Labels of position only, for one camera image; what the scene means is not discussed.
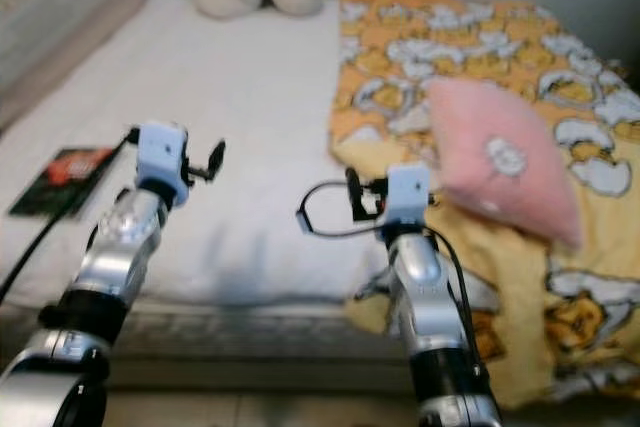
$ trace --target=white cartoon graphic on pillow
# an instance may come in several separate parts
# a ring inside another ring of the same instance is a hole
[[[360,38],[355,36],[343,36],[340,38],[340,62],[353,62],[362,52]]]
[[[584,162],[574,162],[569,170],[593,191],[609,197],[619,197],[631,185],[631,166],[626,160],[612,164],[593,157]]]
[[[565,119],[559,122],[554,134],[558,145],[572,147],[579,142],[589,142],[607,150],[613,150],[611,136],[598,124],[582,119]]]
[[[640,97],[630,89],[616,90],[607,95],[594,112],[612,127],[618,122],[634,122],[640,120]]]
[[[538,97],[560,106],[592,109],[602,101],[602,91],[590,77],[572,70],[557,70],[540,78]]]
[[[363,112],[379,112],[392,118],[405,113],[415,102],[411,82],[397,78],[375,78],[364,84],[354,97],[354,106]]]
[[[527,168],[526,154],[502,137],[493,137],[485,146],[495,172],[508,177],[518,177]]]
[[[593,56],[593,52],[587,50],[570,52],[569,65],[577,73],[590,77],[595,77],[602,72],[600,61]]]

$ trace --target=floor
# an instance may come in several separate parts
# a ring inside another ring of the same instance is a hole
[[[206,393],[109,397],[104,427],[415,427],[409,398]],[[640,404],[578,400],[510,414],[506,427],[638,427]]]

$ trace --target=bed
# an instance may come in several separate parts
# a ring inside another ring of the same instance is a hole
[[[211,22],[188,0],[148,0],[3,134],[3,212],[60,147],[113,145],[140,121],[186,126],[195,162],[227,141],[219,177],[194,188],[163,231],[114,353],[116,385],[370,389],[377,365],[384,390],[408,389],[400,346],[343,315],[380,247],[373,237],[304,236],[294,216],[309,187],[343,175],[326,147],[337,17],[337,0],[317,17],[267,9],[237,23]],[[61,222],[34,254],[0,309],[3,361],[63,292],[134,166],[133,149],[123,151],[80,219]],[[346,205],[346,195],[335,197],[338,215]],[[42,225],[3,214],[3,272]]]

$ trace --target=mattress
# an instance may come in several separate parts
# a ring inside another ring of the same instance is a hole
[[[348,328],[341,311],[383,266],[383,247],[366,236],[305,236],[294,217],[308,188],[343,176],[326,146],[337,18],[331,0],[316,17],[266,9],[225,23],[202,17],[186,0],[149,0],[0,139],[2,212],[63,146],[113,145],[130,125],[149,119],[184,125],[195,163],[226,139],[215,182],[197,185],[171,213],[119,355],[397,352],[392,342]],[[81,217],[60,222],[33,255],[0,310],[6,352],[35,327],[37,310],[64,291],[92,226],[134,172],[135,151],[128,149]],[[347,210],[345,192],[314,214],[339,224]],[[43,224],[3,214],[0,277]]]

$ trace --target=black cable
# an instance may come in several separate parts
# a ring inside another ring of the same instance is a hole
[[[340,181],[340,180],[330,180],[330,181],[322,182],[316,185],[311,190],[309,190],[309,192],[305,194],[305,196],[302,198],[302,202],[300,202],[300,207],[296,211],[296,216],[298,217],[301,223],[304,223],[304,228],[308,230],[309,233],[313,235],[317,235],[318,237],[327,237],[327,238],[336,239],[341,237],[351,237],[354,235],[366,234],[367,232],[374,232],[380,229],[380,227],[374,226],[374,227],[367,227],[366,229],[347,230],[344,232],[324,232],[322,230],[316,230],[313,228],[313,225],[311,224],[311,219],[307,214],[307,208],[306,208],[307,201],[309,200],[309,198],[313,194],[315,194],[317,191],[325,189],[327,187],[347,187],[347,186],[348,186],[347,182]]]
[[[40,233],[31,241],[27,249],[24,251],[20,259],[15,263],[13,268],[9,271],[9,274],[5,277],[0,285],[0,305],[4,302],[5,297],[9,293],[9,290],[13,286],[14,282],[22,272],[22,269],[29,261],[35,250],[38,248],[42,240],[47,236],[49,231],[62,219],[69,210],[75,205],[79,196],[82,195],[87,188],[90,188],[93,182],[98,178],[99,175],[102,174],[104,169],[106,169],[111,161],[120,153],[122,148],[125,146],[127,142],[137,141],[138,130],[132,129],[126,137],[124,137],[120,143],[107,155],[102,162],[91,172],[86,179],[78,186],[78,189],[75,195],[70,196],[70,198],[60,206],[60,208],[51,216],[47,224],[42,228]]]

